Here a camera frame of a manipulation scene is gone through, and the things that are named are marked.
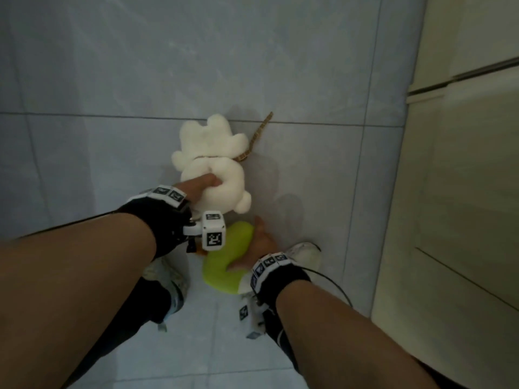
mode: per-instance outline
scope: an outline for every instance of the white plush toy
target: white plush toy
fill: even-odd
[[[194,206],[193,216],[197,218],[206,210],[222,213],[234,210],[239,214],[251,208],[251,195],[245,190],[243,168],[239,161],[245,159],[254,141],[269,122],[271,115],[259,127],[251,140],[245,134],[233,135],[229,122],[222,115],[212,115],[207,126],[198,121],[186,121],[180,129],[181,151],[172,154],[171,159],[177,170],[182,172],[182,182],[214,173],[222,184],[204,191],[202,199]]]

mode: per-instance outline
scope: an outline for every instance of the black wrist band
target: black wrist band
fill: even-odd
[[[187,205],[178,211],[164,201],[145,196],[127,202],[116,213],[132,214],[148,225],[157,245],[154,258],[166,255],[187,239],[183,233],[191,220]]]
[[[310,277],[283,253],[269,254],[254,265],[251,287],[258,299],[276,312],[279,294],[287,285],[297,280],[310,281]]]

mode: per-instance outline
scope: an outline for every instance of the green plush toy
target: green plush toy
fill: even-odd
[[[227,228],[225,246],[210,251],[204,258],[202,274],[208,285],[227,294],[244,294],[251,290],[250,271],[226,272],[226,269],[230,262],[245,254],[253,233],[254,226],[249,222],[235,222]]]

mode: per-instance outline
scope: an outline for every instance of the plush tail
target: plush tail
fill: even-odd
[[[261,125],[258,127],[256,132],[252,136],[251,142],[249,143],[249,149],[245,153],[240,154],[239,156],[233,158],[233,160],[238,161],[238,162],[242,162],[242,161],[245,161],[247,159],[249,154],[252,153],[252,148],[254,147],[254,144],[261,137],[261,134],[263,133],[263,129],[268,124],[268,122],[270,121],[272,116],[274,116],[274,113],[270,112],[268,114],[267,118],[265,120],[263,120],[263,123],[261,123]]]

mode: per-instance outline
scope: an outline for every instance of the forearm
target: forearm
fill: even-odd
[[[0,381],[59,387],[107,327],[155,247],[150,229],[129,214],[1,247]]]
[[[308,281],[284,288],[276,308],[311,388],[437,388],[372,322]]]

